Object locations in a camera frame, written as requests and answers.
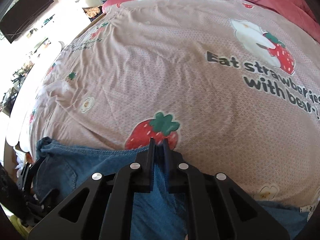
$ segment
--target black monitor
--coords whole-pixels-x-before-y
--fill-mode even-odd
[[[53,0],[18,0],[0,22],[0,31],[12,43],[43,13]]]

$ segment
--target table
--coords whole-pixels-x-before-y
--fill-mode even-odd
[[[23,151],[28,152],[30,149],[29,137],[21,129],[29,118],[27,113],[32,108],[36,98],[38,87],[42,84],[43,78],[51,67],[52,63],[58,57],[62,50],[61,43],[52,42],[40,55],[39,61],[34,64],[28,76],[26,77],[16,101],[13,105],[6,139],[10,146],[16,146],[20,141],[20,147]]]

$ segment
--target silver screw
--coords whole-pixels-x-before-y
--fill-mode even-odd
[[[227,176],[224,173],[218,173],[217,174],[217,179],[218,180],[225,180]]]
[[[101,173],[96,172],[96,173],[92,174],[92,179],[93,180],[99,180],[101,178],[102,178],[102,174]]]
[[[180,163],[178,167],[179,169],[186,170],[187,168],[189,168],[189,165],[186,163]]]
[[[131,163],[130,168],[133,170],[136,170],[136,169],[140,168],[140,164],[139,163]]]

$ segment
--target strawberry print bedding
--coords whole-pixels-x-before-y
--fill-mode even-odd
[[[164,138],[254,199],[312,205],[320,186],[320,46],[244,0],[133,0],[67,46],[30,145],[132,149]]]

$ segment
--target blue jeans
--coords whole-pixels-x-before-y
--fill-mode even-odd
[[[82,146],[64,146],[48,137],[37,143],[37,158],[45,157],[33,181],[42,199],[50,189],[60,190],[59,202],[79,187],[93,173],[116,173],[134,162],[138,152],[148,147],[126,151],[106,151]],[[131,240],[184,240],[187,234],[184,194],[168,194],[165,189],[164,157],[155,156],[154,187],[150,194],[135,193]],[[275,202],[260,202],[289,232],[293,239],[307,223],[308,212],[284,207]]]

